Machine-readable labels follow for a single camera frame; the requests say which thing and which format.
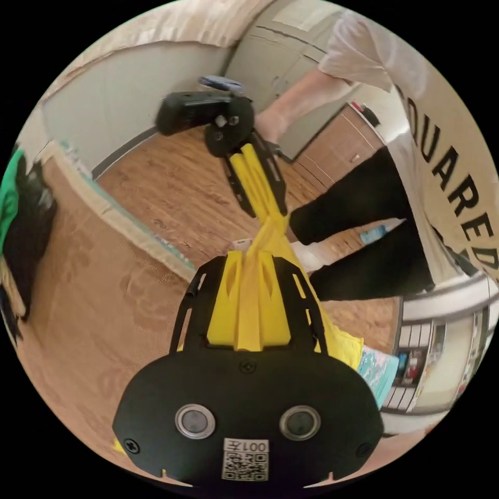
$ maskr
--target qr code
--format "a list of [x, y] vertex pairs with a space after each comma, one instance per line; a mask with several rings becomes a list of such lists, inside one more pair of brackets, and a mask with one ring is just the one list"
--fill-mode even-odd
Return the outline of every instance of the qr code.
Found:
[[224, 454], [224, 470], [222, 478], [225, 480], [240, 480], [249, 482], [268, 480], [268, 454], [226, 451]]

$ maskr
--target black pants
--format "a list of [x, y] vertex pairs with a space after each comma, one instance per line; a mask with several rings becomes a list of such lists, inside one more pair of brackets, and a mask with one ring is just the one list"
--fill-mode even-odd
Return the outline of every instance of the black pants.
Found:
[[418, 293], [433, 282], [405, 189], [383, 147], [316, 200], [294, 210], [290, 228], [308, 245], [372, 222], [405, 219], [378, 241], [314, 272], [321, 301]]

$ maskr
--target printed number label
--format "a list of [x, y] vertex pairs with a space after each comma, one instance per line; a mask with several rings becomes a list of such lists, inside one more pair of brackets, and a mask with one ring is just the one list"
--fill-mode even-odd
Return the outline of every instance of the printed number label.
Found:
[[269, 479], [269, 441], [224, 439], [223, 480], [266, 481]]

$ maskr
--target white t-shirt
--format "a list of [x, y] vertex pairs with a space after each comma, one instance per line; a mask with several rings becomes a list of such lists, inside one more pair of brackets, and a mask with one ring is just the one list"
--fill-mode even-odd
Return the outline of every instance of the white t-shirt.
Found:
[[475, 120], [446, 79], [401, 38], [354, 12], [336, 22], [319, 69], [398, 90], [410, 130], [388, 149], [435, 284], [460, 271], [433, 228], [445, 246], [499, 281], [497, 170]]

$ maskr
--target white sneaker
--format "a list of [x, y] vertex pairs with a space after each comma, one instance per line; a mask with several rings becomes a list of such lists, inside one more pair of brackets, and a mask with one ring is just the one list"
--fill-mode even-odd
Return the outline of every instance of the white sneaker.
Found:
[[[237, 241], [233, 241], [230, 251], [247, 251], [252, 242], [253, 239], [239, 239]], [[311, 247], [312, 245], [304, 246], [300, 242], [291, 243], [291, 248], [293, 248], [296, 258], [298, 258], [301, 267], [307, 273], [319, 270], [324, 265], [324, 262], [312, 251], [310, 251]]]

